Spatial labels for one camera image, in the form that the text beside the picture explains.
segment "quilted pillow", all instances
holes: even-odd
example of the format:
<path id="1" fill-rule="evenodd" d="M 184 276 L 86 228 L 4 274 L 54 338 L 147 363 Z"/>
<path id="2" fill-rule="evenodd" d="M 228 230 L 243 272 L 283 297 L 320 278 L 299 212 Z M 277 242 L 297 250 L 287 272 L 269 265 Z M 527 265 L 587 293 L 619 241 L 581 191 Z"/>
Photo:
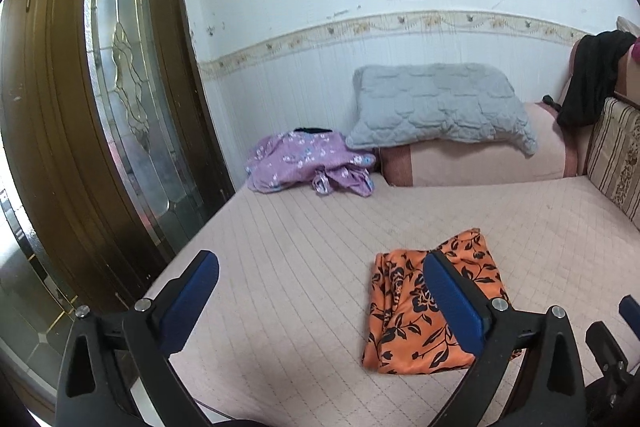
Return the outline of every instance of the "quilted pillow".
<path id="1" fill-rule="evenodd" d="M 508 141 L 537 150 L 529 117 L 504 73 L 485 64 L 364 66 L 353 84 L 358 121 L 350 148 L 394 147 L 422 140 Z"/>

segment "blue gripper pad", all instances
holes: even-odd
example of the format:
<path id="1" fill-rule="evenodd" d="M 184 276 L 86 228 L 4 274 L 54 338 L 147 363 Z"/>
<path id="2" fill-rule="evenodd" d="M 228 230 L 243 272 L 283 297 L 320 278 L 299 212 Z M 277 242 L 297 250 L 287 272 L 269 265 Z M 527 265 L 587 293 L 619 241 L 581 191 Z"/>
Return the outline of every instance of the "blue gripper pad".
<path id="1" fill-rule="evenodd" d="M 618 311 L 640 340 L 640 305 L 638 302 L 631 295 L 627 295 L 620 301 Z"/>
<path id="2" fill-rule="evenodd" d="M 435 299 L 458 344 L 467 353 L 479 357 L 484 349 L 484 330 L 480 315 L 436 256 L 427 254 L 422 270 L 425 286 Z"/>
<path id="3" fill-rule="evenodd" d="M 207 255 L 193 273 L 177 298 L 160 320 L 159 347 L 167 358 L 178 353 L 187 339 L 218 283 L 220 264 L 212 252 Z"/>

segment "glass door panel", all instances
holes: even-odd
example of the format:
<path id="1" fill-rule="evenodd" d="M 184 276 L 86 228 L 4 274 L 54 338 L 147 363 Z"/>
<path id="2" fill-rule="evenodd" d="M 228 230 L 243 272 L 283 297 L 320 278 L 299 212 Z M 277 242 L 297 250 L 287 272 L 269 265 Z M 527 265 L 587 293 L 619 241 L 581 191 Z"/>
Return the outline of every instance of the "glass door panel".
<path id="1" fill-rule="evenodd" d="M 180 148 L 149 0 L 84 0 L 95 103 L 118 172 L 156 245 L 177 253 L 206 221 Z"/>

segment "floral border strip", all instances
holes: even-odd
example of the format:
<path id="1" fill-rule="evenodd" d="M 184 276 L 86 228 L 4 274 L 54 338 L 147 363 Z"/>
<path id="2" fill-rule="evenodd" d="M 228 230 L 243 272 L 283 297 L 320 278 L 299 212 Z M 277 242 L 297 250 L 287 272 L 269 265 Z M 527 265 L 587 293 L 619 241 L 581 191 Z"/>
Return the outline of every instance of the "floral border strip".
<path id="1" fill-rule="evenodd" d="M 422 11 L 372 15 L 313 26 L 201 62 L 202 73 L 222 78 L 234 71 L 300 51 L 356 39 L 397 34 L 479 32 L 523 36 L 571 46 L 585 32 L 548 21 L 491 12 Z"/>

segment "mattress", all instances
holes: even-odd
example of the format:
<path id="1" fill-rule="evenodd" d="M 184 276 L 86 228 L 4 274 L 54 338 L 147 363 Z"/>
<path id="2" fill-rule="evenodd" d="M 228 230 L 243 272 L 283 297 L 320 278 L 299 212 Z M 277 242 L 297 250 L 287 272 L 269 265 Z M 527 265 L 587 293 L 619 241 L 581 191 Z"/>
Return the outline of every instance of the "mattress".
<path id="1" fill-rule="evenodd" d="M 201 250 L 221 264 L 218 286 L 170 361 L 194 399 L 273 427 L 426 426 L 464 371 L 379 375 L 362 368 L 375 255 L 427 250 L 479 227 L 517 309 L 561 305 L 584 378 L 599 378 L 584 342 L 603 320 L 630 366 L 640 342 L 618 302 L 640 297 L 640 233 L 581 176 L 484 187 L 390 187 L 372 197 L 321 197 L 310 187 L 238 193 L 154 283 L 177 277 Z M 483 419 L 498 418 L 519 364 L 511 362 Z"/>

